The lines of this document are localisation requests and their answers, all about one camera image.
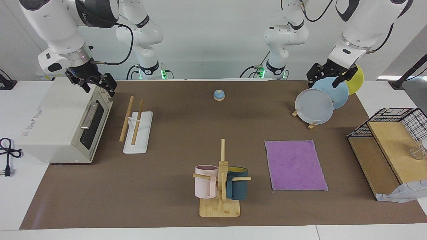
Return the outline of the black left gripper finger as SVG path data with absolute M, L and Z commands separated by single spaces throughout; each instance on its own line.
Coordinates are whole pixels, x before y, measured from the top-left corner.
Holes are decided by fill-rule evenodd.
M 325 75 L 329 74 L 329 68 L 324 65 L 314 64 L 307 72 L 308 88 L 319 80 L 325 78 Z
M 334 88 L 337 88 L 337 86 L 343 81 L 351 80 L 357 71 L 358 67 L 350 67 L 350 69 L 345 73 L 339 73 L 337 78 L 334 80 Z

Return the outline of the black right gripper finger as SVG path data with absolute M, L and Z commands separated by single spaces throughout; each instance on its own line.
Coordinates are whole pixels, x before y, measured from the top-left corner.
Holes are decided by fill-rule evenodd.
M 105 73 L 100 75 L 100 87 L 107 90 L 110 97 L 113 97 L 117 83 L 110 73 Z
M 71 77 L 71 83 L 80 86 L 86 93 L 90 92 L 90 86 L 82 79 Z

